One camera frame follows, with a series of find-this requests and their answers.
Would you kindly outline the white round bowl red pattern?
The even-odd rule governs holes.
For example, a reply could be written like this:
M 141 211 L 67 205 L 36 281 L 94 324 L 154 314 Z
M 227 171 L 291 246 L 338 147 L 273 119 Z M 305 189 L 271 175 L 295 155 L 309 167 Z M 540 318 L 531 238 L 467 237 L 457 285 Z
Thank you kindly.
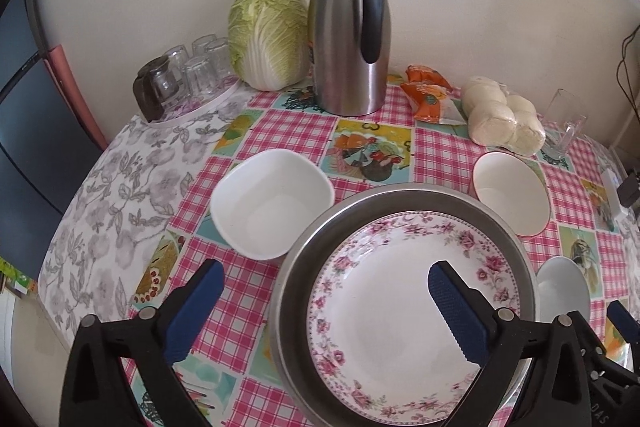
M 539 176 L 508 153 L 487 152 L 477 158 L 469 194 L 495 211 L 517 236 L 537 236 L 551 219 L 548 192 Z

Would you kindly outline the floral porcelain plate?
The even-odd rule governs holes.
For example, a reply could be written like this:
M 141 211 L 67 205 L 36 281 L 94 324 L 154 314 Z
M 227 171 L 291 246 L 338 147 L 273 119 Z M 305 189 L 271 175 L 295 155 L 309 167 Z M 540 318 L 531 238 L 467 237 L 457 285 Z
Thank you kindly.
M 495 242 L 436 211 L 363 225 L 332 251 L 312 285 L 306 329 L 314 368 L 338 401 L 370 421 L 442 421 L 477 374 L 427 288 L 440 260 L 494 307 L 521 311 L 523 293 Z

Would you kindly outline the white square bowl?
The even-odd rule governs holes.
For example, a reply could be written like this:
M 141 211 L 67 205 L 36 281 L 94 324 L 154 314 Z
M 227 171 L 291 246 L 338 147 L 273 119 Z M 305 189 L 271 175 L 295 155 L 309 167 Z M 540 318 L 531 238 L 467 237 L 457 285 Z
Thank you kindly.
M 334 202 L 334 186 L 319 167 L 278 148 L 231 169 L 214 187 L 209 212 L 220 236 L 238 254 L 273 261 L 285 256 Z

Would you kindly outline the small white shallow bowl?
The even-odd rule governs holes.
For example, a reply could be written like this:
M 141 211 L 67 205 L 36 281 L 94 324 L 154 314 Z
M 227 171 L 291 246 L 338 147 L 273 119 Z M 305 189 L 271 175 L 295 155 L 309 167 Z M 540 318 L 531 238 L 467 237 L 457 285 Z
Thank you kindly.
M 551 323 L 560 314 L 579 311 L 590 320 L 590 295 L 582 272 L 562 256 L 553 257 L 536 274 L 539 294 L 539 318 Z

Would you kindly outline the black power adapter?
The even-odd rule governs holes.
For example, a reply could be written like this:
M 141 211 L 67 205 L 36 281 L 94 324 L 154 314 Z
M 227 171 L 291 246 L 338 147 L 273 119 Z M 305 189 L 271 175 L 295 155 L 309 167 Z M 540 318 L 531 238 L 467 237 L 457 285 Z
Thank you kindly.
M 640 198 L 640 180 L 637 170 L 632 170 L 624 181 L 616 188 L 620 205 L 630 208 Z

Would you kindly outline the clear glass mug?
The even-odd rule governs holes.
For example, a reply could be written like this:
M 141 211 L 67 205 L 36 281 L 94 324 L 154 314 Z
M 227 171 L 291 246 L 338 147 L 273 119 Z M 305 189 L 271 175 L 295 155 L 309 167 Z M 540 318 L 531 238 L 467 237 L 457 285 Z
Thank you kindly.
M 587 118 L 587 109 L 576 95 L 565 89 L 556 90 L 542 113 L 542 125 L 546 130 L 542 153 L 557 161 L 564 158 Z

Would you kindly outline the large steel basin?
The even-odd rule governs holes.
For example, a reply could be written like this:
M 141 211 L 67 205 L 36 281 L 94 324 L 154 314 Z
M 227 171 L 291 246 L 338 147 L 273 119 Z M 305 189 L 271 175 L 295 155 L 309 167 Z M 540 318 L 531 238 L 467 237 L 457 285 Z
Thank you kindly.
M 288 252 L 271 296 L 268 325 L 269 346 L 284 390 L 296 407 L 315 426 L 377 426 L 339 403 L 322 384 L 312 367 L 303 325 L 303 311 L 311 296 L 311 283 L 320 273 L 321 263 L 341 239 L 359 225 L 394 211 L 434 210 L 459 217 L 496 243 L 515 270 L 518 288 L 524 291 L 521 317 L 539 317 L 539 296 L 535 274 L 521 241 L 495 211 L 452 188 L 424 184 L 382 185 L 347 197 L 314 220 Z

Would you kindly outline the orange snack packet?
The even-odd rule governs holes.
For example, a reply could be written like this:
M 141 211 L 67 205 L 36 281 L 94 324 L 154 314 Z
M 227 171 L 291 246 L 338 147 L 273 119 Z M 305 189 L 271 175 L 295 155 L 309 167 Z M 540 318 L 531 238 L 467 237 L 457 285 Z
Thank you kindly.
M 416 121 L 444 126 L 464 124 L 464 118 L 452 98 L 454 88 L 443 75 L 431 67 L 416 64 L 407 67 L 406 75 L 407 81 L 400 87 Z

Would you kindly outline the drinking glass front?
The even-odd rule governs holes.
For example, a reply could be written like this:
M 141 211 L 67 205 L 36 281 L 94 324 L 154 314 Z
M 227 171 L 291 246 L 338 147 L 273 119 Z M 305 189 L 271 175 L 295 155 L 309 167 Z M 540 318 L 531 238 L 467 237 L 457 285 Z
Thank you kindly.
M 212 95 L 217 86 L 215 69 L 206 56 L 194 56 L 184 63 L 184 78 L 192 95 Z

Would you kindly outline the drinking glass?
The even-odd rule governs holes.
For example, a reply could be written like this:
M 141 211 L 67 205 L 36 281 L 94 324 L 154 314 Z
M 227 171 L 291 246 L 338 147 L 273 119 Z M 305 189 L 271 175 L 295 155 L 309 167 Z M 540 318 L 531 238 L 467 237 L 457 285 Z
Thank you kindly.
M 184 75 L 184 65 L 189 61 L 190 55 L 184 44 L 173 46 L 164 54 L 168 57 L 169 66 L 177 78 Z
M 217 39 L 215 34 L 208 34 L 198 37 L 192 42 L 192 53 L 194 56 L 204 55 L 206 46 Z
M 184 78 L 192 95 L 212 95 L 217 86 L 215 69 L 206 56 L 194 56 L 184 63 Z
M 234 74 L 227 38 L 218 38 L 207 43 L 204 50 L 219 78 L 227 78 Z

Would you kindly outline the drinking glass back left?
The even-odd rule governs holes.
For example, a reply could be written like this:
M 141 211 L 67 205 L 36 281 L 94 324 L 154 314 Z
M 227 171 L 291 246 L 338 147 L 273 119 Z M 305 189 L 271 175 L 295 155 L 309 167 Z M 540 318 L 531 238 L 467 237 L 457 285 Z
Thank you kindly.
M 184 65 L 189 61 L 190 55 L 184 44 L 173 46 L 164 54 L 168 57 L 169 66 L 177 78 L 184 75 Z

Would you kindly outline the drinking glass right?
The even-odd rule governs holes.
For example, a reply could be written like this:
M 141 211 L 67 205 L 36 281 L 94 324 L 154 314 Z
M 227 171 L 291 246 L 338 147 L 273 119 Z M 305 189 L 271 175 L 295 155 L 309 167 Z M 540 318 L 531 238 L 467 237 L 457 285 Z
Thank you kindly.
M 207 43 L 204 50 L 219 78 L 227 78 L 234 74 L 227 38 L 218 38 Z

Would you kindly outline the drinking glass back middle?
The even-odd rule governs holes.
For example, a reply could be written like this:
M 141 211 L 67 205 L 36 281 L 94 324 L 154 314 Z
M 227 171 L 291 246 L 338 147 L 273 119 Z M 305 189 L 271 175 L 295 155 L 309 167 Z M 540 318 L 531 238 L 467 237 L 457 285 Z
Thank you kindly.
M 192 42 L 192 53 L 194 56 L 204 55 L 206 46 L 217 39 L 215 34 L 208 34 L 198 37 Z

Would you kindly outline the napa cabbage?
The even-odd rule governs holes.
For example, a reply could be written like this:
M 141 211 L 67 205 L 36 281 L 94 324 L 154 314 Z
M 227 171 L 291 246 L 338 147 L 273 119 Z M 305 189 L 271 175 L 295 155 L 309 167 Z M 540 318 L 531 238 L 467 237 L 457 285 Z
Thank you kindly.
M 309 72 L 305 0 L 234 0 L 228 16 L 233 69 L 258 91 L 280 91 Z

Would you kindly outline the steel thermos jug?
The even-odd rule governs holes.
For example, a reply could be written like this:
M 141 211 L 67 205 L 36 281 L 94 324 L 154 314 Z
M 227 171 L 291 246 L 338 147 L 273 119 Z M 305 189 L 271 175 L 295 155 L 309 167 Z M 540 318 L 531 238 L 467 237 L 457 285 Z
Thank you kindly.
M 308 43 L 321 109 L 357 117 L 383 106 L 390 64 L 388 0 L 310 0 Z

